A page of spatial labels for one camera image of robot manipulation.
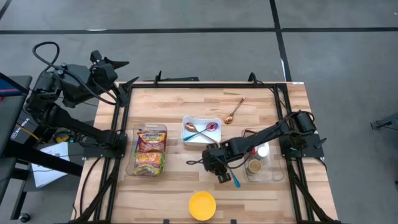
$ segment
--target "white bowl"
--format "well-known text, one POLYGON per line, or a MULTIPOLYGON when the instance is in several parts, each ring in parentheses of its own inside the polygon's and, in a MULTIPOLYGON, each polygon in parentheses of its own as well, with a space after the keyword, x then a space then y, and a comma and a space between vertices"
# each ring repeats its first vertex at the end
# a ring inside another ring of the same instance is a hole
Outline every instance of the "white bowl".
POLYGON ((215 131, 204 131, 203 134, 211 137, 217 142, 221 141, 221 120, 219 118, 215 119, 196 119, 191 118, 189 116, 185 116, 182 119, 182 129, 181 129, 181 140, 188 146, 206 146, 209 143, 213 143, 210 139, 204 137, 202 134, 197 134, 196 136, 190 138, 188 141, 184 141, 183 139, 195 134, 194 132, 190 132, 185 129, 185 124, 192 123, 195 125, 198 131, 202 131, 206 129, 208 123, 215 122, 218 124, 217 130, 215 131))

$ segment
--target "blue spoon handle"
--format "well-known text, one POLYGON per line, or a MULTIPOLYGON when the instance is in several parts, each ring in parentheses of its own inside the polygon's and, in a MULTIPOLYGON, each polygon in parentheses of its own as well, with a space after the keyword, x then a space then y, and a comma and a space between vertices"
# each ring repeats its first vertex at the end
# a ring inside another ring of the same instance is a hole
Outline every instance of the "blue spoon handle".
POLYGON ((235 174, 232 171, 231 171, 231 174, 232 174, 232 177, 234 178, 235 186, 237 188, 240 188, 241 187, 241 183, 238 181, 238 179, 235 177, 235 174))
POLYGON ((197 136, 198 134, 200 134, 200 133, 202 133, 202 132, 204 132, 204 131, 206 131, 206 130, 204 129, 203 131, 200 131, 200 132, 198 132, 198 133, 192 134, 191 136, 185 137, 183 140, 184 140, 184 141, 188 141, 188 140, 191 139, 192 137, 197 136))

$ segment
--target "wooden tabletop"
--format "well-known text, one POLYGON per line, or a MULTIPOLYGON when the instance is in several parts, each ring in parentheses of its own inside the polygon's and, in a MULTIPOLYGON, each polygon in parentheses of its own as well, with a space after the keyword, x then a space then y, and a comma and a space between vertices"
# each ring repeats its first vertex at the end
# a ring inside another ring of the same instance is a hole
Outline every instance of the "wooden tabletop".
MULTIPOLYGON (((287 83, 287 86, 293 111, 310 111, 305 86, 302 83, 287 83)), ((273 166, 279 171, 281 166, 283 170, 279 174, 282 180, 278 182, 250 182, 245 177, 244 168, 239 168, 234 171, 242 185, 238 189, 233 181, 219 184, 217 177, 206 172, 201 164, 188 166, 185 163, 187 160, 201 158, 204 147, 184 145, 180 139, 182 118, 222 119, 234 110, 242 96, 246 97, 246 101, 236 111, 234 121, 222 126, 222 141, 242 135, 242 130, 246 128, 258 131, 273 125, 277 121, 273 93, 265 88, 133 89, 127 122, 129 142, 126 156, 121 161, 111 223, 160 223, 165 218, 170 219, 171 223, 198 223, 192 218, 188 204, 191 196, 202 190, 210 192, 217 204, 216 213, 208 222, 230 223, 231 219, 237 219, 238 223, 295 223, 286 163, 280 154, 278 140, 270 142, 271 153, 277 161, 273 166), (132 149, 132 129, 139 123, 160 123, 168 129, 165 172, 160 177, 142 178, 126 174, 132 149)), ((109 129, 113 109, 113 106, 100 102, 95 127, 109 129)), ((119 114, 119 127, 122 114, 123 110, 119 114)), ((76 195, 77 210, 81 186, 94 161, 92 158, 85 162, 76 195)), ((84 208, 98 191, 103 161, 101 159, 97 163, 88 178, 83 198, 84 208)), ((304 159, 303 163, 310 193, 326 214, 337 219, 325 168, 315 159, 304 159)), ((303 218, 306 218, 301 194, 299 197, 303 218)), ((104 218, 108 195, 104 201, 101 218, 104 218)))

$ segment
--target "yellow lid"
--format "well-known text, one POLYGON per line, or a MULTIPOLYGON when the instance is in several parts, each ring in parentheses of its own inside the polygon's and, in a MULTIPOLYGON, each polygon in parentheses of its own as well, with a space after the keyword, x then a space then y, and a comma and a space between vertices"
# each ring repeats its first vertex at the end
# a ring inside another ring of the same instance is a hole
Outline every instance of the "yellow lid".
POLYGON ((189 211, 197 220, 206 221, 216 212, 216 200, 209 192, 197 192, 189 201, 189 211))

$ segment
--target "concrete floor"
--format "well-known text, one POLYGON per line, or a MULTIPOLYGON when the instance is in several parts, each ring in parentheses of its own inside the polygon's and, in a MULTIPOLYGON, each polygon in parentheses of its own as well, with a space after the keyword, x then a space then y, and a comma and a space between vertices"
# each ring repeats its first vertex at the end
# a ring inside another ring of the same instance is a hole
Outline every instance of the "concrete floor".
MULTIPOLYGON (((398 27, 397 1, 278 0, 283 27, 398 27)), ((273 27, 268 1, 251 0, 12 0, 0 30, 273 27)), ((333 198, 345 223, 398 220, 396 131, 369 123, 398 112, 398 32, 283 33, 293 81, 305 82, 325 143, 333 198)), ((92 50, 129 60, 119 80, 198 76, 202 81, 241 81, 255 72, 282 81, 275 33, 0 35, 0 69, 37 78, 44 64, 31 53, 45 40, 59 43, 58 62, 89 65, 92 50)), ((53 49, 43 48, 45 58, 53 49)), ((82 121, 96 109, 71 111, 82 121)), ((2 223, 18 191, 12 180, 0 206, 2 223)), ((30 223, 66 222, 76 188, 29 193, 23 212, 30 223)))

